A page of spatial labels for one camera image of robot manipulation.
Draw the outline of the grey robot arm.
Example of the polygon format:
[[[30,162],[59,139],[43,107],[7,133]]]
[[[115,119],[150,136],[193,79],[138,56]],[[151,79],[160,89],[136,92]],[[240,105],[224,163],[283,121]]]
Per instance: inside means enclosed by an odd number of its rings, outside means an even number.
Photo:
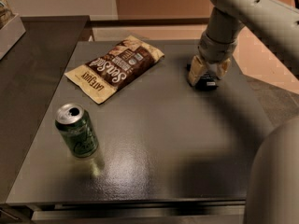
[[[210,68],[217,76],[248,27],[293,70],[299,64],[299,11],[278,0],[210,0],[214,5],[188,76],[195,85]],[[277,127],[260,145],[251,166],[244,224],[299,224],[299,118]]]

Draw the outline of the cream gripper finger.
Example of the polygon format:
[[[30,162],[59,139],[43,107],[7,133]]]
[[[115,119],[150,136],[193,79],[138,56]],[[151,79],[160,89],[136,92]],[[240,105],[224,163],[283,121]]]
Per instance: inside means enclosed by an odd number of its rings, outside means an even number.
[[[226,59],[225,61],[223,61],[221,63],[218,63],[217,70],[216,70],[217,79],[223,79],[226,76],[230,66],[231,66],[230,58]]]
[[[188,81],[191,86],[195,86],[200,77],[207,71],[206,63],[202,61],[199,55],[195,55],[192,58],[190,71],[188,74]]]

